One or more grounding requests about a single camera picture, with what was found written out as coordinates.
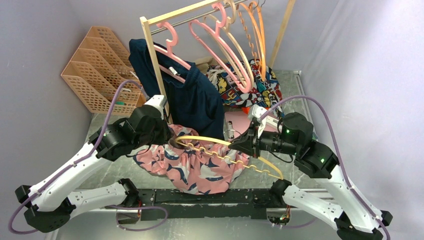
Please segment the yellow hanger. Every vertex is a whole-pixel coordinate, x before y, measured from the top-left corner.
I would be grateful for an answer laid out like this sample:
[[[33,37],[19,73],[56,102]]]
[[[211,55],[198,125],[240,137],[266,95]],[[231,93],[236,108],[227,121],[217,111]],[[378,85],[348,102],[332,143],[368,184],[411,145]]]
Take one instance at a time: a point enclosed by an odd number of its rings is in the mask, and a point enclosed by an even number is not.
[[[267,169],[259,169],[249,164],[249,157],[228,149],[229,142],[203,136],[180,136],[167,141],[173,147],[183,148],[192,156],[185,156],[184,163],[178,163],[176,169],[181,174],[187,174],[187,181],[205,181],[206,183],[220,184],[232,182],[239,177],[245,168],[267,174],[276,179],[283,179],[282,172],[268,160],[260,157],[259,160],[275,170],[272,174]]]

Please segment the pink patterned shorts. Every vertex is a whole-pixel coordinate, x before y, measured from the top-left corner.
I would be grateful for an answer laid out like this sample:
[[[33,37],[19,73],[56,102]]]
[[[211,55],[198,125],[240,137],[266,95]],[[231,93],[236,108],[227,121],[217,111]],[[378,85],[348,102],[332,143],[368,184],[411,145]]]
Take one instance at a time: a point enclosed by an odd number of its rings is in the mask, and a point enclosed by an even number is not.
[[[184,139],[196,151],[174,142],[143,146],[133,156],[141,168],[152,175],[167,177],[183,193],[209,195],[226,192],[249,163],[248,155],[207,141]]]

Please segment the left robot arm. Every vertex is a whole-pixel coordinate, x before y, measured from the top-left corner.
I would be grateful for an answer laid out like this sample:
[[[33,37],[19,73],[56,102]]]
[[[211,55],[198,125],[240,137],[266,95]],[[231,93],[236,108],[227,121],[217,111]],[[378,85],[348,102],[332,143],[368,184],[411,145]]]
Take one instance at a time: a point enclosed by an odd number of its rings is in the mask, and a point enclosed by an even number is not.
[[[105,206],[138,208],[139,191],[123,178],[116,183],[77,191],[77,187],[99,169],[142,146],[165,144],[170,139],[165,108],[158,103],[137,107],[130,117],[121,118],[89,137],[83,147],[63,166],[38,184],[15,190],[31,232],[49,233],[71,218]]]

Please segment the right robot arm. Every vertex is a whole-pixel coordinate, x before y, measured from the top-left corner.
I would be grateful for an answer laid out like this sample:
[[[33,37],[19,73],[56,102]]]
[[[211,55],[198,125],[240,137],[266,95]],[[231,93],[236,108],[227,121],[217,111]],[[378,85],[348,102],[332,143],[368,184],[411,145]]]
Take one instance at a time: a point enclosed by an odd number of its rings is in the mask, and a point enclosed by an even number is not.
[[[301,209],[331,226],[342,240],[381,240],[381,230],[393,216],[375,208],[361,193],[348,184],[337,155],[325,144],[313,139],[313,124],[302,114],[292,112],[282,120],[278,132],[259,132],[253,119],[248,129],[231,144],[230,149],[258,158],[261,151],[294,157],[294,166],[321,184],[336,203],[305,192],[286,179],[278,179],[270,188],[270,202]]]

